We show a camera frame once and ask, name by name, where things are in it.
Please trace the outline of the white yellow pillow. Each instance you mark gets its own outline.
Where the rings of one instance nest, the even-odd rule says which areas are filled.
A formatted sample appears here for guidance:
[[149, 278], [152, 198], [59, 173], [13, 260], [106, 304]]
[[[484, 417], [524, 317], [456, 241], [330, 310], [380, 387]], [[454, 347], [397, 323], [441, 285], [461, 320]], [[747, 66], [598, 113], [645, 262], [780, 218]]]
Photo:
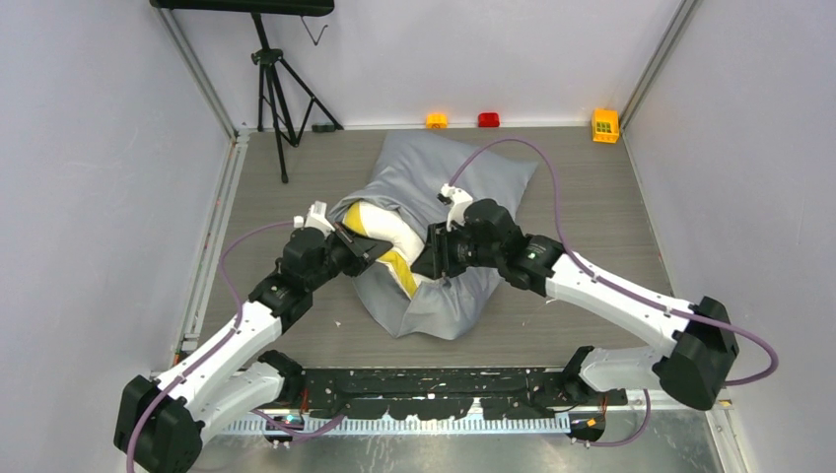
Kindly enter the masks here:
[[413, 299], [419, 287], [428, 281], [427, 277], [413, 273], [411, 269], [424, 249], [424, 241], [418, 234], [397, 212], [365, 200], [358, 200], [349, 206], [342, 224], [360, 236], [391, 244], [391, 249], [376, 261], [386, 269], [404, 295]]

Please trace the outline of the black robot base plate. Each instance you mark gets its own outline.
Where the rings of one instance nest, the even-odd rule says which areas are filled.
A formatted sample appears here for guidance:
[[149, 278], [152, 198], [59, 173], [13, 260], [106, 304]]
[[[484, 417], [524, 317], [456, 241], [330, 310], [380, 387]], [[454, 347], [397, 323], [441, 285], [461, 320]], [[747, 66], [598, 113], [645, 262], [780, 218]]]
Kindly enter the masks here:
[[546, 419], [577, 407], [627, 404], [623, 389], [575, 391], [548, 368], [307, 369], [291, 392], [263, 405], [315, 419], [459, 420], [478, 408], [489, 420]]

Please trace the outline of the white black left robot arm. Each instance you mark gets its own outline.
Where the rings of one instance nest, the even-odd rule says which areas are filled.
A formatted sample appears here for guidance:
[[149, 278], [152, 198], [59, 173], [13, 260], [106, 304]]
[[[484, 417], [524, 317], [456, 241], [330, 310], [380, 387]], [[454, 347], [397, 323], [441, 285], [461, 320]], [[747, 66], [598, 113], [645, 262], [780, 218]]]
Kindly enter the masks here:
[[243, 374], [238, 368], [312, 307], [315, 290], [341, 274], [362, 274], [391, 248], [339, 224], [293, 230], [275, 270], [236, 300], [224, 327], [168, 371], [125, 385], [113, 443], [125, 453], [127, 471], [186, 472], [204, 443], [246, 412], [268, 402], [294, 406], [303, 392], [301, 369], [287, 357], [269, 352]]

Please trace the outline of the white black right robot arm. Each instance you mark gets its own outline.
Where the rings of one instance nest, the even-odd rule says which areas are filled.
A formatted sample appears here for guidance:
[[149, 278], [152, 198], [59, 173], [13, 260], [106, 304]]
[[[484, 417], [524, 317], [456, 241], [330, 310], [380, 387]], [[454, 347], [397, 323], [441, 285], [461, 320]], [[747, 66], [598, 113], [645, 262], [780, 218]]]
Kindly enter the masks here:
[[661, 389], [693, 409], [717, 400], [739, 353], [725, 306], [693, 304], [604, 271], [548, 236], [526, 234], [492, 199], [478, 200], [450, 222], [429, 226], [413, 272], [454, 278], [493, 268], [511, 286], [579, 306], [644, 341], [632, 349], [584, 346], [566, 366], [563, 394], [588, 404], [612, 389]]

